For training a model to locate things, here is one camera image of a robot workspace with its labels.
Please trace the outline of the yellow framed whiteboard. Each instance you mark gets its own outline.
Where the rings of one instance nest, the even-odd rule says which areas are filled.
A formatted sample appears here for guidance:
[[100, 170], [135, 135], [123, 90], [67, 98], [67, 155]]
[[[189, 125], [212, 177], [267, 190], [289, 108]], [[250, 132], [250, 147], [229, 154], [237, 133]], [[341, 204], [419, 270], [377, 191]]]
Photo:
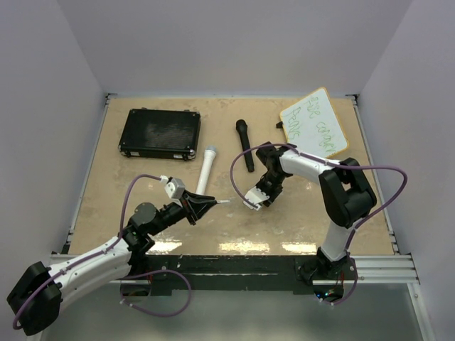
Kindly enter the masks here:
[[325, 87], [320, 87], [279, 114], [286, 140], [303, 152], [331, 158], [349, 147], [341, 121]]

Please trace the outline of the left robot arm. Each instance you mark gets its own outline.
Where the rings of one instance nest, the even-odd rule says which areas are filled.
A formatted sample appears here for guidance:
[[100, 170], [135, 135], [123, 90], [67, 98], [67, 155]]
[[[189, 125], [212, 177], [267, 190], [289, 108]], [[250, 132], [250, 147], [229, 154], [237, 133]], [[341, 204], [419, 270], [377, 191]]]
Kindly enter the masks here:
[[14, 312], [13, 328], [35, 335], [96, 288], [128, 276], [141, 278], [147, 270], [144, 256], [154, 245], [154, 235], [181, 220], [194, 225], [217, 203], [214, 197], [188, 191], [161, 209], [144, 202], [135, 208], [122, 231], [101, 246], [52, 266], [41, 261], [31, 264], [6, 299]]

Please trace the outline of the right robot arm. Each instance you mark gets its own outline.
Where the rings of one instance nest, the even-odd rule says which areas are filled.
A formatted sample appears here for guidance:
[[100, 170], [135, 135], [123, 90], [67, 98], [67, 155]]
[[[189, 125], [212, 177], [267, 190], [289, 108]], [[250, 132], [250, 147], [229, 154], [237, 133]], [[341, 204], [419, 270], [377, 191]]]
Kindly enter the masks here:
[[364, 172], [353, 158], [335, 161], [303, 156], [294, 146], [262, 144], [256, 156], [266, 167], [256, 185], [246, 194], [245, 204], [258, 210], [270, 206], [281, 194], [282, 183], [293, 175], [320, 186], [330, 225], [316, 256], [301, 265], [300, 276], [310, 284], [316, 277], [332, 279], [347, 262], [354, 226], [370, 214], [377, 198]]

